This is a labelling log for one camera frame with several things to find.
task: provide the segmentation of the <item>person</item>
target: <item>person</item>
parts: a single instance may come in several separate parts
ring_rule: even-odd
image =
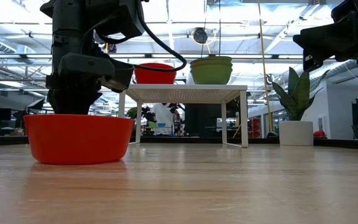
[[[171,135],[172,134],[172,112],[169,108],[169,103],[156,103],[153,108],[152,112],[155,113],[155,120],[158,124],[165,123],[164,128],[155,128],[154,134],[155,135]]]
[[[181,136],[182,135],[182,119],[180,118],[180,114],[178,112],[178,110],[175,110],[173,112],[173,125],[174,125],[174,132],[177,136]]]

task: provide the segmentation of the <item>stacked green bowls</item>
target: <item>stacked green bowls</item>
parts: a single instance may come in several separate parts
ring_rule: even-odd
[[[232,58],[215,56],[190,62],[194,83],[199,85],[226,85],[233,71]]]

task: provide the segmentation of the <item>white plant pot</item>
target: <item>white plant pot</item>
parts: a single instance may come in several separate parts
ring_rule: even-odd
[[[312,146],[313,122],[282,121],[280,122],[280,144],[283,146]]]

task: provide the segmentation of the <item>white table leg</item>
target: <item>white table leg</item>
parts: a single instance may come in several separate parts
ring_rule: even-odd
[[[247,91],[240,91],[241,147],[248,147],[248,102]]]
[[[222,143],[227,144],[226,102],[222,102]]]
[[[135,143],[140,143],[140,135],[142,134],[142,102],[137,102],[137,116],[136,116],[136,139]]]
[[[125,118],[125,96],[126,96],[125,90],[119,94],[119,100],[118,100],[118,117],[119,118]]]

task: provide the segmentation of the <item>red bowl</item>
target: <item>red bowl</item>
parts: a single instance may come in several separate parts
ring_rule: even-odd
[[[161,63],[144,63],[145,67],[152,68],[173,68],[172,66]],[[137,84],[173,84],[175,82],[176,72],[155,72],[141,68],[135,68],[135,77]]]
[[[122,159],[134,120],[50,114],[24,117],[31,153],[45,164],[83,165]]]

